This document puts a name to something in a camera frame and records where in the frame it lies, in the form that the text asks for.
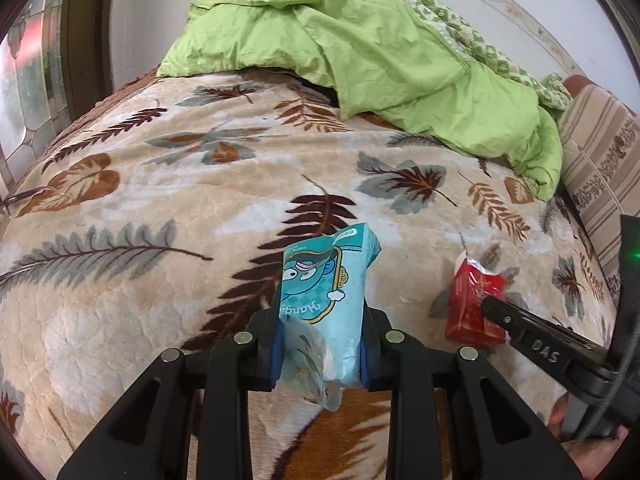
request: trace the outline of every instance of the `stained glass window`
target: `stained glass window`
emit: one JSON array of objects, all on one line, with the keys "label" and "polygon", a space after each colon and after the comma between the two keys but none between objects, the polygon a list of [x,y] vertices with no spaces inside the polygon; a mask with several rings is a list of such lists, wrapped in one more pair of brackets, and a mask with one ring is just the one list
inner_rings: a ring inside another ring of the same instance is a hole
[{"label": "stained glass window", "polygon": [[0,196],[70,123],[61,8],[62,0],[29,0],[0,43]]}]

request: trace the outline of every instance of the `striped cushion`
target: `striped cushion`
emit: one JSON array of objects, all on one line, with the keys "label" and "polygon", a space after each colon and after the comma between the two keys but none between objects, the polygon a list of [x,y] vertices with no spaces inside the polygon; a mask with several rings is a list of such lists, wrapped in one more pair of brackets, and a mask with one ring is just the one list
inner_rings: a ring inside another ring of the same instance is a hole
[{"label": "striped cushion", "polygon": [[620,213],[640,213],[640,124],[599,86],[585,87],[562,116],[562,180],[618,301]]}]

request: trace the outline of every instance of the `teal plastic packaging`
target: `teal plastic packaging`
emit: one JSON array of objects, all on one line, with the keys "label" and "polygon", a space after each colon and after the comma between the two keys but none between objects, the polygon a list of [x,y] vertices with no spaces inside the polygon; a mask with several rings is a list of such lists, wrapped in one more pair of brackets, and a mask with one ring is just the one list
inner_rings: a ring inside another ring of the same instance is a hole
[{"label": "teal plastic packaging", "polygon": [[367,224],[284,249],[281,382],[335,411],[341,388],[360,384],[360,333],[367,267],[380,252]]}]

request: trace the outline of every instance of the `leaf-patterned blanket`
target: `leaf-patterned blanket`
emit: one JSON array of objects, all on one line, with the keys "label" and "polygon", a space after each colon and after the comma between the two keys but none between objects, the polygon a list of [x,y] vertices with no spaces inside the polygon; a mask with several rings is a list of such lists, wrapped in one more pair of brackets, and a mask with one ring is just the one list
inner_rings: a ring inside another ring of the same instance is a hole
[{"label": "leaf-patterned blanket", "polygon": [[[372,114],[342,122],[289,75],[156,80],[53,146],[20,191],[42,186],[2,220],[0,420],[47,479],[164,348],[243,329],[284,247],[352,222],[383,248],[367,301],[427,346],[456,349],[444,327],[464,249],[511,301],[598,343],[615,318],[561,199]],[[489,359],[548,417],[558,384],[508,346]],[[329,413],[251,394],[255,477],[383,478],[388,400],[348,390]]]}]

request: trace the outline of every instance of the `screw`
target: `screw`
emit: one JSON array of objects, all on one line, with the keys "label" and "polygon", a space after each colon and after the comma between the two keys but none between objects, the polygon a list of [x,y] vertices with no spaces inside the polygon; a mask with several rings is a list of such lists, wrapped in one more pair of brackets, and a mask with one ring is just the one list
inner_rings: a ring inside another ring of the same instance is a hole
[{"label": "screw", "polygon": [[399,330],[389,330],[389,332],[385,334],[385,339],[390,343],[401,343],[404,341],[404,334]]},{"label": "screw", "polygon": [[234,341],[239,345],[246,345],[254,340],[254,335],[251,332],[238,332],[234,336]]},{"label": "screw", "polygon": [[165,363],[172,363],[180,357],[180,351],[177,348],[167,348],[160,354],[160,358]]},{"label": "screw", "polygon": [[463,346],[458,353],[465,361],[475,361],[478,359],[478,350],[472,346]]}]

